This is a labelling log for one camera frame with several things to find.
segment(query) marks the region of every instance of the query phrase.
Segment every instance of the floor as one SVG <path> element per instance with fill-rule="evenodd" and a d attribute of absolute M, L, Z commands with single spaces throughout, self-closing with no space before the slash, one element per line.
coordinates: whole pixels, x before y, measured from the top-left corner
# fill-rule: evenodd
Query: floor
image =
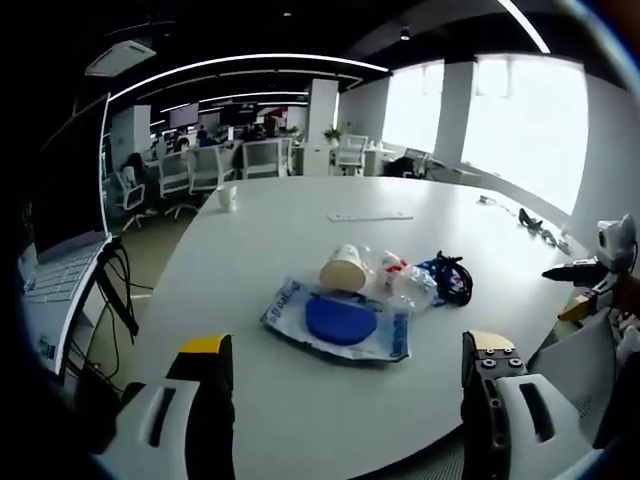
<path fill-rule="evenodd" d="M 142 228 L 132 225 L 121 236 L 122 243 L 127 250 L 131 263 L 131 281 L 139 285 L 155 287 L 173 251 L 187 230 L 195 212 L 183 210 L 177 220 L 173 216 L 158 216 L 141 220 Z M 109 277 L 121 298 L 125 298 L 124 283 L 113 271 L 109 270 Z M 145 321 L 144 312 L 153 291 L 132 287 L 131 296 L 136 321 Z M 131 344 L 129 333 L 124 324 L 116 316 L 115 332 L 118 346 L 120 365 L 118 373 L 111 379 L 119 389 L 132 381 L 131 359 L 135 345 Z M 116 370 L 117 358 L 113 342 L 113 323 L 111 314 L 105 309 L 100 318 L 89 350 L 88 359 L 99 366 L 106 375 L 112 375 Z"/>

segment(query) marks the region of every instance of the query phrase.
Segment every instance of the paper cup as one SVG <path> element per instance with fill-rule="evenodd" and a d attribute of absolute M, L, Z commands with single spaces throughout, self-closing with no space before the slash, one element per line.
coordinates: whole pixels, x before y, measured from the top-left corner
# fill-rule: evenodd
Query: paper cup
<path fill-rule="evenodd" d="M 366 282 L 360 254 L 353 245 L 338 248 L 320 271 L 320 283 L 332 290 L 357 292 Z"/>
<path fill-rule="evenodd" d="M 238 187 L 236 185 L 233 187 L 229 187 L 227 185 L 218 187 L 218 200 L 220 201 L 220 206 L 225 212 L 233 212 L 236 209 L 237 189 Z"/>

